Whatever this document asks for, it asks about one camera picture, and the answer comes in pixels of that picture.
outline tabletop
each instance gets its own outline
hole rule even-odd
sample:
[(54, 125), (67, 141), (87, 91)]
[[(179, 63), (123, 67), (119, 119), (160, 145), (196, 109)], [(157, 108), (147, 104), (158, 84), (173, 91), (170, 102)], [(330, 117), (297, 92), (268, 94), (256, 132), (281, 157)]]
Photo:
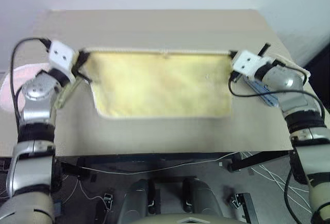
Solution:
[[(172, 50), (242, 50), (290, 55), (255, 10), (49, 11), (37, 18), (34, 36), (60, 40), (74, 49), (130, 47)], [(16, 65), (47, 61), (39, 44), (27, 44)], [(252, 93), (243, 80), (239, 93)], [(306, 89), (312, 92), (309, 84)], [(326, 113), (326, 124), (329, 114)], [(0, 110), (0, 156), (17, 141), (13, 113)], [(281, 111), (260, 98), (233, 97), (232, 113), (214, 118), (104, 119), (94, 108), (90, 86), (81, 83), (57, 111), (56, 154), (103, 155), (292, 149)]]

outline cloth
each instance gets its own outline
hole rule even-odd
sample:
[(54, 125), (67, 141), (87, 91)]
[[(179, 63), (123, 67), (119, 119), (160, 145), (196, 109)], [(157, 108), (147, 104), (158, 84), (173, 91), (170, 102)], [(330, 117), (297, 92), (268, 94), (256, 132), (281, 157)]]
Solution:
[(85, 69), (103, 117), (230, 115), (226, 54), (93, 52)]

